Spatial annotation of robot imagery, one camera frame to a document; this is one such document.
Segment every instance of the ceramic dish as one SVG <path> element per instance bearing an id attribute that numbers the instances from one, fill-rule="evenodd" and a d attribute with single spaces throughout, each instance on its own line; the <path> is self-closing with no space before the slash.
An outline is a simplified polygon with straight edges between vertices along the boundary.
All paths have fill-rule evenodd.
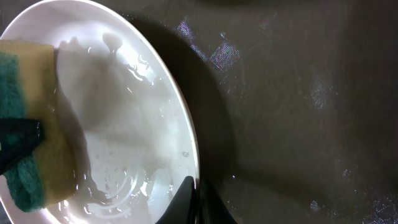
<path id="1" fill-rule="evenodd" d="M 12 222 L 155 223 L 182 180 L 198 180 L 183 96 L 156 51 L 121 16 L 91 1 L 42 1 L 1 38 L 56 48 L 60 89 L 86 140 L 76 195 L 59 204 L 22 213 L 0 177 Z"/>

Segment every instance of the white plate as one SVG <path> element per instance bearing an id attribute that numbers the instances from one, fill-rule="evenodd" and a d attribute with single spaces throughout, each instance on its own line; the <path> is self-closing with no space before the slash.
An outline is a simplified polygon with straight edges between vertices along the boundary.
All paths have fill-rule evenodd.
<path id="1" fill-rule="evenodd" d="M 35 213 L 15 207 L 1 177 L 0 197 L 14 223 L 155 223 L 182 180 L 198 180 L 183 96 L 156 51 L 121 16 L 91 1 L 42 1 L 1 38 L 59 49 L 58 79 L 90 161 L 78 162 L 74 197 Z M 111 204 L 99 205 L 103 200 Z"/>

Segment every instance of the green and yellow sponge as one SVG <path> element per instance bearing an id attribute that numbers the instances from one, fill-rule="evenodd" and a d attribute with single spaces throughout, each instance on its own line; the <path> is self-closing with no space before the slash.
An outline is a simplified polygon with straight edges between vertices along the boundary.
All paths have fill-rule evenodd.
<path id="1" fill-rule="evenodd" d="M 45 139 L 4 173 L 17 207 L 31 212 L 75 193 L 75 161 L 57 116 L 51 45 L 0 40 L 0 118 L 38 119 Z"/>

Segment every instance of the shiny surface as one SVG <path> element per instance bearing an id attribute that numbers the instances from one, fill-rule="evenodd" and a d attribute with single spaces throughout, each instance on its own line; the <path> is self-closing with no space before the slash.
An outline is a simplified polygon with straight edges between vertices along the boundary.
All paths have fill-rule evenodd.
<path id="1" fill-rule="evenodd" d="M 0 2 L 2 27 L 33 2 Z M 240 223 L 397 221 L 398 2 L 98 2 L 173 73 L 201 175 Z M 209 58 L 225 45 L 222 71 Z"/>
<path id="2" fill-rule="evenodd" d="M 55 112 L 76 149 L 76 194 L 28 218 L 155 223 L 184 178 L 199 178 L 195 134 L 178 87 L 122 17 L 89 1 L 45 1 L 20 14 L 1 38 L 55 46 Z M 4 191 L 3 204 L 17 222 Z"/>

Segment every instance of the sponge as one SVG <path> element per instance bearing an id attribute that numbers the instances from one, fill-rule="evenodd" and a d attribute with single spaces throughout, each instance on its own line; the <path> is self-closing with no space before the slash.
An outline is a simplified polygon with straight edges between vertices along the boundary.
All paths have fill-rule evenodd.
<path id="1" fill-rule="evenodd" d="M 40 120 L 45 139 L 4 176 L 15 204 L 32 212 L 75 193 L 75 160 L 57 116 L 51 45 L 0 40 L 0 118 Z"/>

